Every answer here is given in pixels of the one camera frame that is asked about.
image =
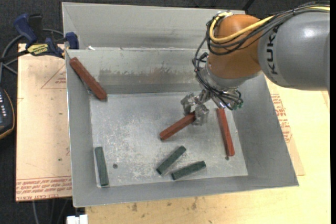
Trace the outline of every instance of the wooden stick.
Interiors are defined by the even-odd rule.
[[[184,118],[180,119],[178,122],[174,123],[164,131],[160,133],[161,140],[166,140],[167,138],[171,137],[173,134],[177,133],[178,131],[182,130],[189,124],[193,123],[196,120],[195,112],[192,112],[185,116]]]
[[[227,118],[226,118],[224,109],[217,109],[217,117],[219,121],[219,128],[222,133],[222,137],[224,141],[226,156],[232,157],[235,155],[235,149],[233,147],[231,133],[230,133],[229,125],[227,123]]]

